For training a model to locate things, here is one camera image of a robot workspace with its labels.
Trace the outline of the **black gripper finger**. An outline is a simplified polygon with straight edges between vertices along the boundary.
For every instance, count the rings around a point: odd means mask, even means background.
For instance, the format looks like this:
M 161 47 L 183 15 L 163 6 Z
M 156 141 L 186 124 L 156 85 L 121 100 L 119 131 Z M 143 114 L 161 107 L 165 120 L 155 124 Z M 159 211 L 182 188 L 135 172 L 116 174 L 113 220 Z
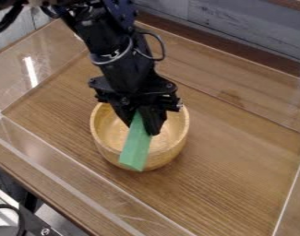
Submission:
M 152 136 L 157 136 L 167 121 L 167 111 L 157 106 L 141 106 L 139 112 L 144 120 L 147 132 Z
M 127 124 L 127 126 L 131 126 L 132 121 L 135 119 L 137 104 L 136 103 L 123 104 L 120 102 L 112 102 L 112 107 L 121 121 Z

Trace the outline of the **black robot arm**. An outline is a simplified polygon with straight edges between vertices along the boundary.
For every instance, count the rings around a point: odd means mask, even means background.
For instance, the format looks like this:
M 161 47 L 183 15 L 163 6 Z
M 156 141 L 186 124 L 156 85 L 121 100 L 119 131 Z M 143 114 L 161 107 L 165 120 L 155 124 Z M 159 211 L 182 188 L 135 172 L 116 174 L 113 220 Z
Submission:
M 182 109 L 178 85 L 156 72 L 148 30 L 135 24 L 133 0 L 44 0 L 46 15 L 64 20 L 84 41 L 103 75 L 89 80 L 99 101 L 112 105 L 125 124 L 140 115 L 147 132 L 161 133 L 167 113 Z

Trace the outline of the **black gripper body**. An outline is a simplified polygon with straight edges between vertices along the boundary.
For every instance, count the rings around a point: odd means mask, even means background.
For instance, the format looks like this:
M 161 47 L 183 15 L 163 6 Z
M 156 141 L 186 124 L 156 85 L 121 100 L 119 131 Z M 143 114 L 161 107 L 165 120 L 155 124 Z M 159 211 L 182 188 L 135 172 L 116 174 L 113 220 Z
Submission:
M 117 115 L 133 115 L 137 110 L 151 113 L 178 112 L 182 109 L 178 86 L 156 72 L 151 47 L 116 47 L 111 51 L 89 53 L 92 63 L 104 75 L 91 80 L 97 98 L 108 103 Z

